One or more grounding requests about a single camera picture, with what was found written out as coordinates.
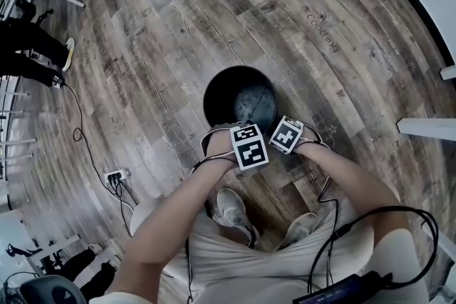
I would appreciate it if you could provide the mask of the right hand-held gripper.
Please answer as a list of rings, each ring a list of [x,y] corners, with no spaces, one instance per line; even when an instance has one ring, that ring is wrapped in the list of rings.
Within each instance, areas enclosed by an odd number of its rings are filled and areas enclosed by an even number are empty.
[[[284,115],[273,132],[269,145],[284,154],[291,154],[303,130],[302,122]]]

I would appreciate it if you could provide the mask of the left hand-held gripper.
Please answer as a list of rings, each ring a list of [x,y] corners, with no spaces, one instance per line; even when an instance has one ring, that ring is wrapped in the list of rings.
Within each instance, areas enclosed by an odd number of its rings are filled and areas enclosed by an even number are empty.
[[[242,171],[269,163],[264,139],[257,124],[232,127],[230,136],[237,163]]]

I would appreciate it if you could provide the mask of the black round bin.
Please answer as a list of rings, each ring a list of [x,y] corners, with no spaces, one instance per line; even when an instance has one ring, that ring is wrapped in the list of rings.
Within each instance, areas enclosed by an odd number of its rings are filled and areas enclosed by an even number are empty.
[[[279,101],[271,80],[247,65],[225,68],[209,82],[203,111],[210,126],[250,121],[263,133],[278,123]]]

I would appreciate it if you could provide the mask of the person's right forearm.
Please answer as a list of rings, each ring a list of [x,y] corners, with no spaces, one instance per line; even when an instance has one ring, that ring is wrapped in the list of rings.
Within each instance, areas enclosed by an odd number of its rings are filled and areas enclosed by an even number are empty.
[[[334,151],[319,145],[304,148],[302,156],[317,163],[346,195],[357,215],[400,202],[390,187],[368,170]],[[374,232],[374,244],[390,232],[409,229],[407,215],[403,212],[377,213],[364,218]]]

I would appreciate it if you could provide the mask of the person's left forearm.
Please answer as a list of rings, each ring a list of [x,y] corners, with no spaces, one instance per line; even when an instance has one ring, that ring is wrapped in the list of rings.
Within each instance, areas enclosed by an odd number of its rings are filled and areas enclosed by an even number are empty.
[[[226,157],[202,163],[141,223],[126,246],[110,291],[157,301],[164,267],[185,245],[209,193],[233,166]]]

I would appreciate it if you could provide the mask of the person's right hand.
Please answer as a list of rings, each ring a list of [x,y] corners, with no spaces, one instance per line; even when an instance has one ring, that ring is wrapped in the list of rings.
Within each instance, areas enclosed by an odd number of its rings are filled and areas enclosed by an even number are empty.
[[[321,139],[321,136],[316,134],[316,135],[312,135],[312,136],[298,138],[298,142],[296,143],[296,145],[293,149],[293,153],[303,154],[305,147],[310,147],[313,145],[327,147],[327,145]]]

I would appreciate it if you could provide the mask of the person's left hand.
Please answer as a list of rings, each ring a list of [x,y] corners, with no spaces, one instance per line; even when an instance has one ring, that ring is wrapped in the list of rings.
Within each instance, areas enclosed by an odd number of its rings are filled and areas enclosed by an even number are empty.
[[[220,156],[225,162],[237,163],[229,129],[216,130],[210,135],[206,156]]]

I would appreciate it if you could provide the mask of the person's left light shoe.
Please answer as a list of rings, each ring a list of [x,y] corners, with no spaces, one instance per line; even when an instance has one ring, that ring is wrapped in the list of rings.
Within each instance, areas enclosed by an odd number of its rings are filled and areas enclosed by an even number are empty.
[[[217,193],[217,208],[224,225],[239,229],[247,236],[247,246],[253,249],[259,238],[259,232],[247,216],[245,204],[234,190],[223,188]]]

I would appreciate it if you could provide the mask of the person's light shoe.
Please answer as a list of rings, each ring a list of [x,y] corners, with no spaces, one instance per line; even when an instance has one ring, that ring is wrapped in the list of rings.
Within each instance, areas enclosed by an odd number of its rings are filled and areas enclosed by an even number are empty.
[[[291,223],[286,232],[285,238],[275,248],[275,250],[280,251],[290,245],[302,241],[314,232],[315,228],[318,226],[319,221],[320,219],[318,215],[313,212],[308,212],[299,216]]]
[[[239,229],[247,236],[247,246],[253,249],[259,238],[259,232],[247,216],[245,204],[234,190],[223,188],[217,193],[217,208],[224,225]]]

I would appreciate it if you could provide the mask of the person's right light shoe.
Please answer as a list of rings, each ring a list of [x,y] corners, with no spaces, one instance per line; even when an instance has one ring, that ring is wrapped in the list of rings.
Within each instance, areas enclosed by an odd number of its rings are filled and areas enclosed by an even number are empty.
[[[275,248],[275,250],[280,251],[290,245],[302,241],[314,232],[315,228],[318,226],[319,221],[320,219],[318,215],[313,212],[308,212],[299,216],[291,223],[286,232],[285,238]]]

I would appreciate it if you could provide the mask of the white power strip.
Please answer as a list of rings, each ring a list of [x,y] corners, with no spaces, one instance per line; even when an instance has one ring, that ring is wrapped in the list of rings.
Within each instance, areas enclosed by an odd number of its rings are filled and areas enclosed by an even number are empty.
[[[115,170],[104,174],[104,185],[113,186],[115,182],[124,182],[130,173],[125,169]]]

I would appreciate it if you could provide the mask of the black chest device with screen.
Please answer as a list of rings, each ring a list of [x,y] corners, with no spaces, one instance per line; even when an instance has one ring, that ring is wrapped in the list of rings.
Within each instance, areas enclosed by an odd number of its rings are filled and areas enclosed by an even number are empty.
[[[393,274],[353,274],[325,289],[293,299],[292,304],[363,304],[391,283]]]

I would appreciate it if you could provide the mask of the white desk with legs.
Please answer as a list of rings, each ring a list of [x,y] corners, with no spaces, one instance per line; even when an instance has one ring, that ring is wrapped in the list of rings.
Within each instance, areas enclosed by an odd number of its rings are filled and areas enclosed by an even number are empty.
[[[8,90],[6,85],[0,89],[0,179],[6,179],[8,163],[33,157],[33,153],[20,155],[11,152],[14,147],[28,145],[36,141],[35,137],[26,139],[14,137],[12,132],[13,121],[26,114],[25,110],[14,109],[15,102],[18,98],[25,96],[29,96],[29,94]]]

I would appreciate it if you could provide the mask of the black office chair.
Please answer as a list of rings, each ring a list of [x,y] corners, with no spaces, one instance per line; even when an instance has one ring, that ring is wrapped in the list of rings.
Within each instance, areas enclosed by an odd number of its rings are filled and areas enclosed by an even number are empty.
[[[25,0],[17,0],[16,1],[16,6],[19,8],[21,11],[20,19],[28,22],[32,22],[33,18],[36,15],[36,6],[30,2],[27,2]],[[41,23],[47,18],[47,16],[50,16],[53,14],[53,9],[49,9],[42,13],[37,20],[35,21],[35,24],[37,26],[40,26]]]

